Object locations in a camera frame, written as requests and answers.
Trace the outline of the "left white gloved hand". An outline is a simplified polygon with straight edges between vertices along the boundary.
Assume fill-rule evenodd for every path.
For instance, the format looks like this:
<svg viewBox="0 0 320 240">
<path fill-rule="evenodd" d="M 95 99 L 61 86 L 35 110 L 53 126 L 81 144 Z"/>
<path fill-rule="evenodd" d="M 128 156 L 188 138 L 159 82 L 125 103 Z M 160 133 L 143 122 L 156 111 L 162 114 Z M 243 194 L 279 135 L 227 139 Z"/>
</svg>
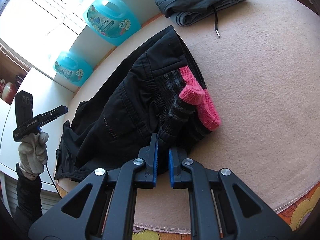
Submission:
<svg viewBox="0 0 320 240">
<path fill-rule="evenodd" d="M 19 167 L 26 177 L 33 180 L 44 171 L 48 161 L 46 132 L 30 133 L 21 140 L 18 147 Z"/>
</svg>

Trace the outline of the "left black sleeve forearm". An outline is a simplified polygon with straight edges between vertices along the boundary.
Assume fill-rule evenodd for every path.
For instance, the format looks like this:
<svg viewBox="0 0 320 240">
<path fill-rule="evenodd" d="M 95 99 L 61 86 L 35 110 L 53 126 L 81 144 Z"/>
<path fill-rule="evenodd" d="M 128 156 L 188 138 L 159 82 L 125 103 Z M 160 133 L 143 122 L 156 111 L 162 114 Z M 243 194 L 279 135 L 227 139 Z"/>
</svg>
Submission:
<svg viewBox="0 0 320 240">
<path fill-rule="evenodd" d="M 25 173 L 20 164 L 16 164 L 18 181 L 16 185 L 18 206 L 14 214 L 14 221 L 27 236 L 29 229 L 42 216 L 41 189 L 39 176 Z"/>
</svg>

